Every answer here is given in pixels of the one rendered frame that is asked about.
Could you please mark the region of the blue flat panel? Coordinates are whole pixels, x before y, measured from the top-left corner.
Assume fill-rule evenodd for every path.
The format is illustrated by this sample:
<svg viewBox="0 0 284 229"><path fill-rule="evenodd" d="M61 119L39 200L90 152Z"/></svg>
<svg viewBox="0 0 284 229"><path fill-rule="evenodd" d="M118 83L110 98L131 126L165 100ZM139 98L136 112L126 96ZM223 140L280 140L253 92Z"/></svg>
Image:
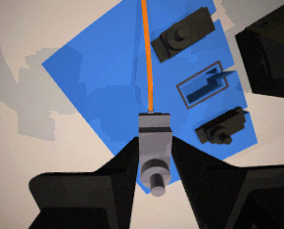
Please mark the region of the blue flat panel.
<svg viewBox="0 0 284 229"><path fill-rule="evenodd" d="M175 136L225 160L258 143L213 0L146 0L154 113ZM42 64L115 156L148 112L141 0L122 0Z"/></svg>

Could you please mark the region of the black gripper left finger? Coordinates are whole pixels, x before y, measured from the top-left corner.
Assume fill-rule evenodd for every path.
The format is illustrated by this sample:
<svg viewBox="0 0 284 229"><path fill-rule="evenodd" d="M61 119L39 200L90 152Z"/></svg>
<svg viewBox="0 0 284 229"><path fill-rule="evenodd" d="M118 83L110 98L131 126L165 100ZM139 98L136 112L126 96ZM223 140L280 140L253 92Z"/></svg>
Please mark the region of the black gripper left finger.
<svg viewBox="0 0 284 229"><path fill-rule="evenodd" d="M110 229L130 229L139 164L139 137L93 172L47 172L29 180L40 211L44 207L101 207Z"/></svg>

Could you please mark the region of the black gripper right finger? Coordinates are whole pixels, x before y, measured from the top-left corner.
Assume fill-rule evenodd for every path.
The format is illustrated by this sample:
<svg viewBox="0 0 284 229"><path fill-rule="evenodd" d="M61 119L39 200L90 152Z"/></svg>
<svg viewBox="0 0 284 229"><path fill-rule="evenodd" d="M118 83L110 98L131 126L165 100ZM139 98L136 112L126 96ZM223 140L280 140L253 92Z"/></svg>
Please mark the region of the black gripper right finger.
<svg viewBox="0 0 284 229"><path fill-rule="evenodd" d="M175 136L171 155L200 229L233 229L250 192L284 187L284 164L235 166Z"/></svg>

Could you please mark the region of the grey micro servo with orange cable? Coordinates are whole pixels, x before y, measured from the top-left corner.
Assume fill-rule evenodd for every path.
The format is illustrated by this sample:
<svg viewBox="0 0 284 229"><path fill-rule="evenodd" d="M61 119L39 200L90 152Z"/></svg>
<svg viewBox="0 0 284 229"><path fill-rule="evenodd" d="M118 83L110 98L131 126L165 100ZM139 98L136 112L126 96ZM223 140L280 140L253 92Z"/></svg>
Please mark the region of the grey micro servo with orange cable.
<svg viewBox="0 0 284 229"><path fill-rule="evenodd" d="M153 110L153 76L146 0L141 0L141 6L148 78L148 112L138 114L140 181L151 189L153 196L161 197L171 181L173 132L169 127L170 114L154 113Z"/></svg>

